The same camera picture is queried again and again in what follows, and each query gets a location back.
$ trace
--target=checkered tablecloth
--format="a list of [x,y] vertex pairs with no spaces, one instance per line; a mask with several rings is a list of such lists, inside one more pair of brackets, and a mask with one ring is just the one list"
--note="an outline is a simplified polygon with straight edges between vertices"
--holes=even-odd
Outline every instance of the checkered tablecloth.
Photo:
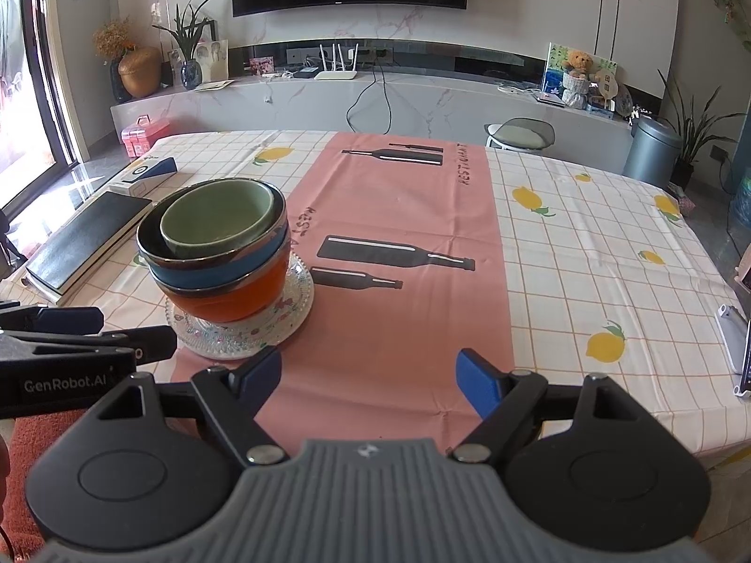
[[[179,173],[149,196],[232,175],[262,178],[289,194],[334,135],[166,138],[151,154],[174,156]],[[288,150],[259,159],[268,148]],[[551,383],[579,384],[585,374],[605,372],[693,453],[750,439],[749,406],[733,396],[713,318],[720,304],[737,300],[670,199],[645,183],[572,163],[493,148],[487,159],[516,366]],[[71,304],[99,306],[109,328],[165,323],[163,294],[134,263],[136,253],[131,238]],[[0,297],[42,302],[22,277],[23,270],[0,283]],[[492,316],[488,327],[495,327]],[[174,360],[149,369],[169,380]]]

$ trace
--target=blue vase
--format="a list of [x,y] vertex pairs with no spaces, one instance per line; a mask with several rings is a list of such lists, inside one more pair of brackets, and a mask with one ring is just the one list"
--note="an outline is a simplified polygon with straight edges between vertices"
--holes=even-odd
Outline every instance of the blue vase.
[[183,81],[183,86],[192,91],[201,82],[204,81],[204,74],[200,70],[200,63],[195,59],[190,61],[183,61],[183,65],[180,67],[180,80]]
[[119,65],[122,57],[112,59],[110,62],[110,84],[112,84],[112,95],[117,103],[125,103],[133,99],[128,90],[123,84],[123,79],[120,78]]

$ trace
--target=power outlet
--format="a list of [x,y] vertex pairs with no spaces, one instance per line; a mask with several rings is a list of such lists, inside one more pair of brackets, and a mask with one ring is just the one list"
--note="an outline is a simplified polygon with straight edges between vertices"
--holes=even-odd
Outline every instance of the power outlet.
[[[326,53],[326,61],[333,61],[331,57],[331,47],[324,47],[324,53]],[[310,57],[312,59],[321,58],[320,48],[288,48],[287,49],[287,65],[293,63],[305,63],[305,59]]]
[[718,163],[725,163],[728,159],[728,151],[723,150],[718,145],[712,146],[712,152],[709,153],[709,156],[715,159]]
[[361,48],[358,51],[358,63],[393,63],[393,48]]

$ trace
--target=bottle print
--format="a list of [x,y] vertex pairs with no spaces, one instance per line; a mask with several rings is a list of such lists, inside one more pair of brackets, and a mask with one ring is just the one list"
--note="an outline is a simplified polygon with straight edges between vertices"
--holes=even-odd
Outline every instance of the bottle print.
[[447,256],[414,245],[336,235],[329,235],[324,239],[321,249],[318,250],[318,257],[401,268],[438,265],[463,268],[465,271],[475,270],[475,261],[472,258]]
[[409,150],[392,150],[390,148],[380,148],[369,152],[367,150],[342,150],[343,154],[362,154],[366,157],[374,157],[378,160],[395,161],[398,163],[418,163],[419,165],[437,165],[443,164],[442,154],[431,154],[427,152],[410,152]]
[[403,281],[374,277],[361,271],[345,271],[340,268],[310,268],[313,281],[319,286],[340,287],[344,289],[367,289],[371,287],[388,287],[402,289]]
[[409,150],[427,150],[430,152],[443,153],[443,148],[438,148],[437,146],[421,146],[419,144],[389,144],[389,146],[399,146],[401,148],[408,148]]

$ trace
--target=pink storage box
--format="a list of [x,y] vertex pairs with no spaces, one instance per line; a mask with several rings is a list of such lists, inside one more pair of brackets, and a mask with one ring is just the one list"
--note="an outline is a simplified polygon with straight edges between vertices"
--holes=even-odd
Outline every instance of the pink storage box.
[[144,156],[158,139],[170,135],[172,133],[169,119],[159,118],[152,122],[147,114],[139,116],[135,124],[125,127],[121,133],[123,144],[125,144],[128,156],[131,159]]

